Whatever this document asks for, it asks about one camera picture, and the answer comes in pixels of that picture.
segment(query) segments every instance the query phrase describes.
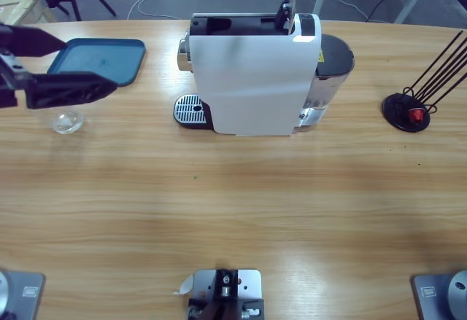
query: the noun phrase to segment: blue tray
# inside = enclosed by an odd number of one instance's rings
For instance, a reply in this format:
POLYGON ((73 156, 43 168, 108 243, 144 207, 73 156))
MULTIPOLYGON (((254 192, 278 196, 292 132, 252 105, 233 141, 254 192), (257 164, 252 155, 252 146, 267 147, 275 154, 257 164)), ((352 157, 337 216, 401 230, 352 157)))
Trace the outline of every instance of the blue tray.
POLYGON ((138 39, 76 38, 67 42, 48 69, 48 74, 90 71, 120 87, 132 83, 146 52, 138 39))

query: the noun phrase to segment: red object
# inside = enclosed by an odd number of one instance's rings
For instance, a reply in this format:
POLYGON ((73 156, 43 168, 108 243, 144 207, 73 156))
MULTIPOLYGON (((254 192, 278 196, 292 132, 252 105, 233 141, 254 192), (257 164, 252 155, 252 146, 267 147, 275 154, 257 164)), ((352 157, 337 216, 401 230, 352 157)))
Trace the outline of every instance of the red object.
POLYGON ((423 121, 424 116, 425 116, 425 110, 424 109, 412 109, 412 110, 409 110, 410 122, 421 123, 423 121))

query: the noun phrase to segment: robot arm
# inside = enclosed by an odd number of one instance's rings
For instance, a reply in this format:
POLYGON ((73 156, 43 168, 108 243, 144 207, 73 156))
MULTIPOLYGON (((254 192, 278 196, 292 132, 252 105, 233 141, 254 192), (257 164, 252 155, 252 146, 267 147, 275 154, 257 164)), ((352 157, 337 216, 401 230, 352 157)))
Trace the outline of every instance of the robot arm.
POLYGON ((29 109, 92 103, 117 90, 117 83, 92 72, 32 74, 16 59, 65 47, 65 42, 39 28, 0 23, 0 108, 18 105, 16 90, 24 90, 29 109))

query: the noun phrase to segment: white coffee machine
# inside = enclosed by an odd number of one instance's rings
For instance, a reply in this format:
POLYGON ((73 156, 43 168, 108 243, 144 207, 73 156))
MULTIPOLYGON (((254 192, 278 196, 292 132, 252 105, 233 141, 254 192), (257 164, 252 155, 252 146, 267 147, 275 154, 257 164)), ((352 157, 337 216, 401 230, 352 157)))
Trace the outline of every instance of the white coffee machine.
POLYGON ((314 125, 354 66, 352 51, 323 35, 320 19, 296 14, 296 0, 276 14, 195 14, 177 62, 197 94, 175 103, 188 128, 238 136, 285 136, 314 125))

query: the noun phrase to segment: wood grain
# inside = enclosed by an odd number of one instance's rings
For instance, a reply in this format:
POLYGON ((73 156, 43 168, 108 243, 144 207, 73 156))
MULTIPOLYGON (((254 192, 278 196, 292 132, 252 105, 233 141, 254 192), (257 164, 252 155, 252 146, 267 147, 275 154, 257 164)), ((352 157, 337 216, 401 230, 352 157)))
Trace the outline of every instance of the wood grain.
POLYGON ((40 27, 141 39, 147 54, 135 83, 82 106, 75 134, 1 110, 0 262, 47 275, 39 320, 184 319, 172 292, 216 267, 262 272, 267 319, 415 319, 410 275, 466 267, 466 86, 422 133, 379 112, 456 30, 323 23, 356 58, 323 121, 245 138, 172 118, 195 90, 176 62, 188 22, 40 27))

